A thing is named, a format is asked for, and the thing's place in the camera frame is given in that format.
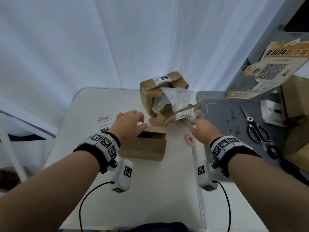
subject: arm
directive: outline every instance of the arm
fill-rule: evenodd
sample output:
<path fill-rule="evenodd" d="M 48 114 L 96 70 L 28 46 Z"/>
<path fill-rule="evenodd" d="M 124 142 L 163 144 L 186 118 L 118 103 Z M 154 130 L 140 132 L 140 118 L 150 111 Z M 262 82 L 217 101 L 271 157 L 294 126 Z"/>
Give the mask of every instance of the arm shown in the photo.
<path fill-rule="evenodd" d="M 110 132 L 121 143 L 138 136 L 147 124 L 133 110 L 119 113 Z M 13 231 L 57 231 L 99 173 L 96 158 L 76 151 L 18 185 L 0 199 L 0 228 Z"/>
<path fill-rule="evenodd" d="M 194 122 L 191 132 L 210 146 L 222 135 L 209 121 Z M 263 159 L 236 154 L 228 163 L 235 184 L 269 231 L 306 231 L 309 228 L 309 188 Z"/>

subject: wristband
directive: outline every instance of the wristband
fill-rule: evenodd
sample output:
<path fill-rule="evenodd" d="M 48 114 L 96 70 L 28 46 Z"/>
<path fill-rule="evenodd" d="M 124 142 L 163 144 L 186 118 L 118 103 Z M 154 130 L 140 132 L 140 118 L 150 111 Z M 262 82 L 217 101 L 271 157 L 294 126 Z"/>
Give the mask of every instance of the wristband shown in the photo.
<path fill-rule="evenodd" d="M 215 162 L 223 169 L 223 174 L 229 177 L 228 163 L 231 158 L 236 154 L 245 154 L 260 157 L 253 148 L 245 144 L 240 139 L 234 136 L 219 137 L 212 141 L 210 145 L 211 152 Z"/>
<path fill-rule="evenodd" d="M 95 133 L 86 138 L 75 151 L 87 151 L 93 155 L 99 165 L 100 172 L 105 173 L 110 161 L 114 160 L 120 148 L 119 139 L 112 133 Z"/>

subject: scissors blade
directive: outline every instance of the scissors blade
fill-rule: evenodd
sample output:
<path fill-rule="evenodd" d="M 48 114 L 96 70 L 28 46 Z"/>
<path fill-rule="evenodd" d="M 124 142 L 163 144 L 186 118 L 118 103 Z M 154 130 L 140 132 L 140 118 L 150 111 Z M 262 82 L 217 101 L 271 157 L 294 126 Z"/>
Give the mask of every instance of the scissors blade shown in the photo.
<path fill-rule="evenodd" d="M 241 110 L 243 111 L 243 113 L 245 114 L 245 117 L 248 118 L 249 115 L 248 115 L 248 113 L 246 112 L 246 110 L 244 109 L 244 107 L 243 107 L 243 106 L 240 106 L 240 108 L 241 108 Z"/>

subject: person's left hand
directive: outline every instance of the person's left hand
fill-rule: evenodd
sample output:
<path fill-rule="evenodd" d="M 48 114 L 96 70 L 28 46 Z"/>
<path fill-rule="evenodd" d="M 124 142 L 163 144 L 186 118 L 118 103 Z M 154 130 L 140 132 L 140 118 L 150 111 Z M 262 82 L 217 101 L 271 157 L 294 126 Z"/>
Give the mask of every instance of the person's left hand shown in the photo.
<path fill-rule="evenodd" d="M 147 128 L 147 123 L 137 125 L 138 122 L 144 122 L 144 114 L 137 110 L 127 111 L 126 113 L 119 113 L 114 124 L 111 126 L 109 132 L 118 137 L 121 144 L 137 137 L 141 132 Z"/>

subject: scissors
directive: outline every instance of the scissors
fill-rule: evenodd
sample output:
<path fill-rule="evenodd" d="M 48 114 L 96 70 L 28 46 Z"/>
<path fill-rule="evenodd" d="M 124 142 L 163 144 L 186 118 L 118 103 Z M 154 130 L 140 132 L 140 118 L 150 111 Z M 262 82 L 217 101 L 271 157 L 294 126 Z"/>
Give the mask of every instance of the scissors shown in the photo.
<path fill-rule="evenodd" d="M 248 115 L 248 113 L 246 112 L 246 110 L 244 109 L 243 106 L 240 106 L 240 108 L 242 109 L 243 113 L 245 114 L 246 120 L 249 124 L 248 128 L 247 128 L 247 132 L 248 132 L 249 137 L 257 143 L 261 143 L 262 141 L 269 142 L 270 141 L 269 132 L 265 128 L 263 128 L 262 126 L 257 124 L 253 120 L 253 118 Z"/>

